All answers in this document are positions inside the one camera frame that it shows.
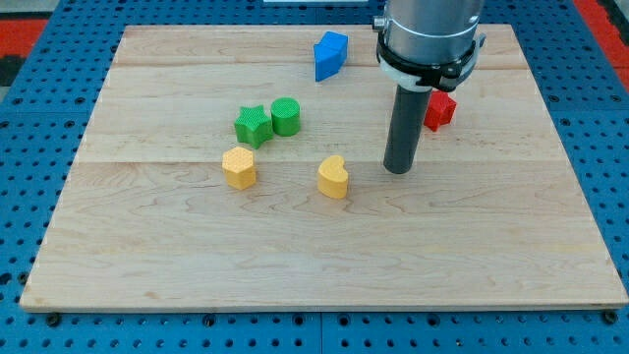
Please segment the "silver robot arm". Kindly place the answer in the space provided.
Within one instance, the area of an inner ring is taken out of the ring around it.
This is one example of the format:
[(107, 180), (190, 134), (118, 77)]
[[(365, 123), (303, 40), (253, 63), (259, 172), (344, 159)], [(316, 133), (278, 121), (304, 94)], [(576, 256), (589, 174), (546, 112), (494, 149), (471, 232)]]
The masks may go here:
[(388, 0), (373, 19), (380, 70), (396, 85), (383, 165), (413, 166), (434, 90), (452, 92), (476, 67), (486, 36), (477, 33), (482, 0)]

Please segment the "black and white clamp ring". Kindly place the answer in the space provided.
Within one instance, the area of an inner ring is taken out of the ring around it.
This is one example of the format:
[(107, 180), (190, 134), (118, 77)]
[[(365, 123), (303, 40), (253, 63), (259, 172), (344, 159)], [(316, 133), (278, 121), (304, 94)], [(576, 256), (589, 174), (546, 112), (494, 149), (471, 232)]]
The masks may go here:
[(463, 55), (453, 62), (425, 65), (411, 62), (395, 54), (386, 46), (384, 34), (379, 32), (376, 58), (380, 70), (403, 89), (414, 92), (431, 89), (452, 92), (472, 74), (485, 41), (486, 34), (480, 33), (474, 37)]

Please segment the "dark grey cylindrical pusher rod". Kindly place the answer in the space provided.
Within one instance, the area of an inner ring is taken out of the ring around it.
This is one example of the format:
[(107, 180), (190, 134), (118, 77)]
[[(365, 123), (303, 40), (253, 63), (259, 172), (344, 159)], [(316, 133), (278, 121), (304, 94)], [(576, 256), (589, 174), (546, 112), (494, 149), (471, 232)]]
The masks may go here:
[(404, 174), (412, 168), (430, 97), (430, 89), (411, 91), (397, 87), (383, 159), (389, 172)]

